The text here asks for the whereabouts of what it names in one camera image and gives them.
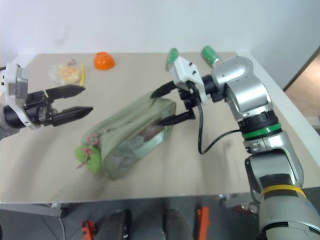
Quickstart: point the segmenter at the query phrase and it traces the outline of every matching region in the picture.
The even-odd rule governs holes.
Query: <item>beige table surface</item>
[[[195,63],[202,75],[210,68],[198,53],[181,54]],[[223,58],[234,53],[222,53]],[[94,175],[85,167],[76,169],[74,156],[83,134],[101,120],[171,80],[165,71],[167,54],[113,54],[116,66],[96,70],[94,54],[40,54],[27,66],[28,92],[56,87],[49,80],[50,66],[69,59],[85,65],[86,90],[80,95],[57,100],[59,111],[73,106],[92,106],[81,120],[59,127],[22,129],[0,142],[0,202],[48,203],[112,199],[151,198],[183,195],[214,195],[249,191],[244,167],[248,154],[240,133],[219,141],[206,155],[197,150],[198,118],[173,128],[171,136],[150,152],[120,180]],[[177,113],[185,111],[177,91],[168,98],[177,102]],[[320,185],[320,168],[282,114],[275,109],[304,169],[304,187]],[[204,107],[203,145],[220,134],[237,129],[229,106],[210,102]]]

